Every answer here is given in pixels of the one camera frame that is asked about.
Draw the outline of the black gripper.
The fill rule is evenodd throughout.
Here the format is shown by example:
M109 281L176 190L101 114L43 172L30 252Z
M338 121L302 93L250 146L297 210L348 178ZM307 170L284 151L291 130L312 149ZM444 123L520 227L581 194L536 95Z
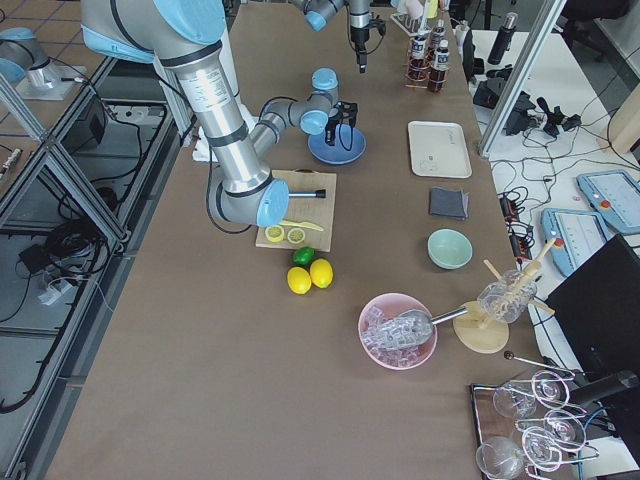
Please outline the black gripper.
M385 21L376 14L350 14L349 38L356 51L356 60L360 74L367 69L367 42L370 39L370 30L376 29L381 38L386 34Z
M336 139L336 127L346 122L354 128L357 122L358 104L355 102L338 101L329 113L329 119L325 126L324 142L326 145L334 145Z

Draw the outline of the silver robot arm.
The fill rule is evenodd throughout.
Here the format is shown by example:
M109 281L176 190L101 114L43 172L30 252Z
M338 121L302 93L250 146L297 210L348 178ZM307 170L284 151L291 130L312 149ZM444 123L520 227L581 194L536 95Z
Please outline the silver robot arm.
M378 48L386 35L386 22L370 10L370 2L365 0L295 0L291 1L300 10L307 24L316 32L324 29L328 22L342 10L347 18L347 40L353 50L359 73L367 69L368 57ZM380 40L372 49L367 48L370 31L378 31Z
M330 68L312 75L304 101L270 101L255 126L243 117L220 1L84 1L86 46L138 63L154 61L172 71L188 99L217 162L210 171L208 212L221 220L269 227L286 216L290 191L262 156L296 126L334 141L338 122L355 119L356 104L339 98Z

